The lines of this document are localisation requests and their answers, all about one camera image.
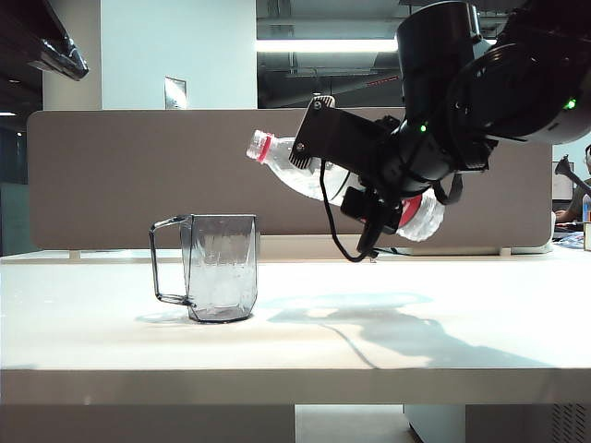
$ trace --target person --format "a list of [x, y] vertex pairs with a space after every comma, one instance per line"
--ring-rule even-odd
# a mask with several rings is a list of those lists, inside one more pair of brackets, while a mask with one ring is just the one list
[[[587, 169], [591, 174], [591, 145], [585, 148], [585, 162], [587, 165]], [[585, 183], [591, 186], [591, 178], [585, 180]], [[585, 192], [580, 186], [577, 186], [573, 193], [573, 199], [571, 200], [571, 205], [567, 210], [557, 210], [556, 213], [556, 223], [568, 223], [574, 220], [580, 221], [583, 216], [583, 196]]]

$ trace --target water bottle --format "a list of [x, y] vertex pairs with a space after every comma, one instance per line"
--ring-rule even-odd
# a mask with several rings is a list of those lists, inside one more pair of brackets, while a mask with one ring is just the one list
[[[266, 164], [286, 185], [310, 198], [323, 200], [320, 189], [320, 159], [313, 158], [306, 169], [296, 168], [289, 155], [295, 138], [277, 138], [273, 134], [255, 131], [247, 148], [247, 156]], [[331, 204], [340, 207], [348, 187], [364, 190], [357, 176], [345, 168], [326, 163], [324, 185]], [[403, 200], [403, 214], [397, 233], [420, 242], [431, 237], [440, 227], [445, 207], [437, 201], [432, 189]]]
[[591, 197], [583, 196], [583, 222], [591, 222]]
[[[313, 158], [306, 169], [296, 168], [289, 161], [294, 141], [295, 138], [277, 138], [273, 134], [257, 130], [250, 140], [247, 156], [269, 166], [282, 182], [300, 194], [323, 200], [320, 189], [320, 159]], [[351, 182], [351, 185], [347, 185], [352, 186], [354, 181], [356, 175], [336, 164], [326, 163], [324, 185], [328, 200], [333, 205], [341, 206], [346, 190], [345, 182]]]

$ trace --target cup handle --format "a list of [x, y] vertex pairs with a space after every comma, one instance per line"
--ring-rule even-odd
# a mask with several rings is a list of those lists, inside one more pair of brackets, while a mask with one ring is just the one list
[[188, 301], [188, 296], [175, 295], [171, 293], [161, 293], [158, 283], [158, 263], [156, 260], [156, 230], [163, 228], [164, 226], [171, 226], [184, 222], [190, 215], [177, 215], [172, 219], [162, 220], [154, 223], [150, 228], [150, 252], [151, 252], [151, 270], [154, 277], [154, 293], [156, 298], [165, 303], [172, 303], [174, 305], [191, 305]]

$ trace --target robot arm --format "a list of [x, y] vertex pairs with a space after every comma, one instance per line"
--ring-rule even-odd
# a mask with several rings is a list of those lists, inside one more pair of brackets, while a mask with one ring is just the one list
[[473, 6], [427, 6], [397, 30], [404, 120], [371, 122], [315, 97], [290, 161], [306, 168], [316, 157], [359, 177], [365, 191], [349, 188], [341, 211], [364, 223], [357, 250], [371, 254], [382, 232], [396, 232], [404, 198], [433, 188], [441, 204], [457, 201], [462, 174], [487, 170], [498, 140], [558, 144], [589, 131], [590, 23], [587, 0], [530, 0], [490, 46]]

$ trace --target ceiling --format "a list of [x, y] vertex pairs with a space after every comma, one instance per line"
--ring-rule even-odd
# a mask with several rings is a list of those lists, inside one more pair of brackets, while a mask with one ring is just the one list
[[[428, 0], [257, 0], [258, 39], [392, 39]], [[495, 39], [523, 1], [476, 0], [481, 30]], [[338, 106], [400, 106], [396, 54], [258, 54], [259, 108], [305, 106], [312, 93]]]

